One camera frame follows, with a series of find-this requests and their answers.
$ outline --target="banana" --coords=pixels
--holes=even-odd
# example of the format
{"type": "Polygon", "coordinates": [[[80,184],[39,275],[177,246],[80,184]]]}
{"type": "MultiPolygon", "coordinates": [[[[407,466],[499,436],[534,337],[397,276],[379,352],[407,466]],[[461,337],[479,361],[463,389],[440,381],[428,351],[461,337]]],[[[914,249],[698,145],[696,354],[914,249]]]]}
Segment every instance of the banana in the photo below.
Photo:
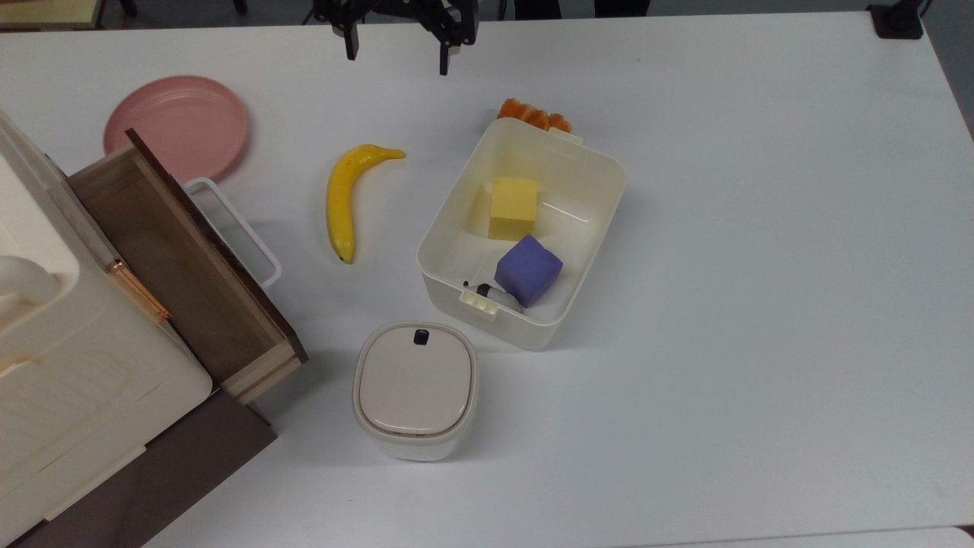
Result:
{"type": "Polygon", "coordinates": [[[324,209],[331,249],[343,262],[352,264],[356,253],[356,236],[352,229],[352,187],[372,166],[405,156],[405,152],[394,148],[361,144],[343,154],[331,170],[324,209]]]}

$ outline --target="yellow sponge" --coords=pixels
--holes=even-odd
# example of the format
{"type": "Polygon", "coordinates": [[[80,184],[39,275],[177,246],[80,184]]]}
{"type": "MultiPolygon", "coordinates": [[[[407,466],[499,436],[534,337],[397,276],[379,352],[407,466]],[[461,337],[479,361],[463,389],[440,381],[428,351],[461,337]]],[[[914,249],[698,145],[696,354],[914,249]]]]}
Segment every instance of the yellow sponge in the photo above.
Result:
{"type": "Polygon", "coordinates": [[[535,229],[538,213],[538,182],[524,178],[494,179],[487,237],[519,241],[535,229]]]}

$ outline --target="white storage box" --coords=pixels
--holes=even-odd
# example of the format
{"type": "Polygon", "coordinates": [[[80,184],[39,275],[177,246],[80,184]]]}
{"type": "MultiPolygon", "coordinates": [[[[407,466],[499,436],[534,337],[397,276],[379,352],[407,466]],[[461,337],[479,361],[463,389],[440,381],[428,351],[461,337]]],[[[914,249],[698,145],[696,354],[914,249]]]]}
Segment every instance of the white storage box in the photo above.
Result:
{"type": "Polygon", "coordinates": [[[420,270],[437,308],[528,350],[551,341],[625,188],[619,162],[580,143],[511,118],[490,125],[420,245],[420,270]],[[514,245],[487,238],[495,177],[538,182],[533,235],[565,264],[554,286],[523,313],[471,290],[481,283],[497,286],[497,262],[514,245]]]}
{"type": "Polygon", "coordinates": [[[362,346],[352,400],[358,424],[385,452],[406,460],[439,460],[473,419],[473,346],[448,326],[385,326],[362,346]]]}

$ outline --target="purple cube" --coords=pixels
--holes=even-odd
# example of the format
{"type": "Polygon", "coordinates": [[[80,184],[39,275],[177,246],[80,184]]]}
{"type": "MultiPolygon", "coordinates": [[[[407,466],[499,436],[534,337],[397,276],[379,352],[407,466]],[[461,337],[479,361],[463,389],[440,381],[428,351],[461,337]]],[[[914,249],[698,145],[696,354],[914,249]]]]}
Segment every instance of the purple cube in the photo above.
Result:
{"type": "Polygon", "coordinates": [[[554,284],[562,264],[529,234],[498,261],[494,281],[528,307],[554,284]]]}

